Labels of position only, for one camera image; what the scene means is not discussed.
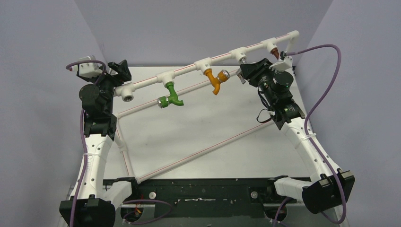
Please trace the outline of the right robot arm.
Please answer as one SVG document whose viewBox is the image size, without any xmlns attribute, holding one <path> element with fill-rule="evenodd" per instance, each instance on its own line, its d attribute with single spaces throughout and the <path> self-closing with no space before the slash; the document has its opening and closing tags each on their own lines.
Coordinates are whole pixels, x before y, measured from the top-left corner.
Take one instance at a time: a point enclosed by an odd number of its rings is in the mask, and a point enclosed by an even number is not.
<svg viewBox="0 0 401 227">
<path fill-rule="evenodd" d="M 290 91 L 293 75 L 287 70 L 275 70 L 268 59 L 240 64 L 240 75 L 260 89 L 267 100 L 271 119 L 293 144 L 310 175 L 309 182 L 286 175 L 271 178 L 266 188 L 267 198 L 272 202 L 283 197 L 296 199 L 313 214 L 347 203 L 355 177 L 328 158 L 307 127 L 305 114 Z"/>
</svg>

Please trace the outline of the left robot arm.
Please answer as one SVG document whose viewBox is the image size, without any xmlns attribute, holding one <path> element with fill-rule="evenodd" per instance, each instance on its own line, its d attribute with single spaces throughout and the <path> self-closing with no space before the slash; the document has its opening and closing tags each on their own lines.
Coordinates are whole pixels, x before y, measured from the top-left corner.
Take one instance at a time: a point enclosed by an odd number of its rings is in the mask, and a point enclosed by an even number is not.
<svg viewBox="0 0 401 227">
<path fill-rule="evenodd" d="M 134 203 L 140 196 L 139 188 L 130 181 L 115 180 L 110 189 L 103 188 L 117 129 L 114 89 L 130 81 L 131 73 L 126 60 L 105 64 L 90 56 L 68 64 L 66 69 L 88 84 L 79 91 L 82 163 L 70 197 L 61 201 L 59 212 L 69 227 L 112 227 L 123 201 Z"/>
</svg>

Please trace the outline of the chrome metal faucet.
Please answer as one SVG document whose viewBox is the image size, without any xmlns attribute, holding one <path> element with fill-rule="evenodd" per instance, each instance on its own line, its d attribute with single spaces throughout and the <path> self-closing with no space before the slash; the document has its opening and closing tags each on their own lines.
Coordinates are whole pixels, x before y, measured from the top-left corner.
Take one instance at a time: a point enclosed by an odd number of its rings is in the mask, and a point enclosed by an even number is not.
<svg viewBox="0 0 401 227">
<path fill-rule="evenodd" d="M 246 82 L 245 79 L 243 78 L 243 73 L 241 69 L 238 69 L 235 74 L 241 81 L 241 84 L 244 84 Z"/>
</svg>

